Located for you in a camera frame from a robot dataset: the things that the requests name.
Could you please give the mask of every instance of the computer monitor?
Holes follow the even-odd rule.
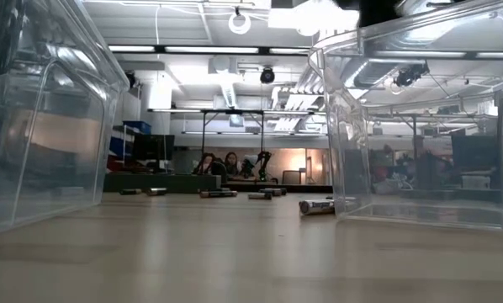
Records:
[[[453,166],[460,171],[499,166],[496,136],[452,136]]]
[[[132,157],[135,160],[172,160],[174,135],[136,135]]]

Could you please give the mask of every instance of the spherical ceiling light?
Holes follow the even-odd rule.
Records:
[[[242,24],[241,26],[236,26],[235,25],[235,18],[239,17],[239,16],[244,17],[244,24]],[[251,26],[252,26],[252,21],[250,20],[250,16],[245,13],[238,13],[238,14],[234,13],[229,18],[229,29],[235,34],[243,35],[243,34],[247,33],[248,30],[250,30]]]

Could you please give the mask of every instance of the blue box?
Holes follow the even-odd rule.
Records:
[[[151,125],[146,122],[131,120],[131,121],[123,121],[123,124],[128,127],[133,127],[135,129],[139,130],[140,133],[143,135],[150,135],[151,134]]]

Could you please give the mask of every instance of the security camera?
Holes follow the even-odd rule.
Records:
[[[261,83],[270,84],[270,83],[274,82],[275,78],[276,78],[276,75],[274,75],[274,71],[272,70],[271,67],[265,67],[262,69]]]

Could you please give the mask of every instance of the long dark hair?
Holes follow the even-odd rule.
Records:
[[[231,165],[229,163],[229,156],[235,156],[235,164]],[[225,167],[227,168],[227,173],[229,175],[237,175],[238,174],[238,167],[236,166],[236,164],[238,163],[238,157],[236,156],[236,154],[232,151],[228,152],[227,155],[225,155],[225,161],[224,161],[224,164],[225,164]]]
[[[204,160],[207,157],[212,157],[212,161],[210,162],[210,165],[206,169],[203,169],[203,163],[204,163]],[[207,173],[210,170],[210,167],[212,166],[212,163],[215,160],[216,160],[216,156],[213,153],[205,152],[203,154],[203,156],[201,157],[201,161],[199,161],[198,166],[193,170],[193,174],[204,174],[204,173]]]

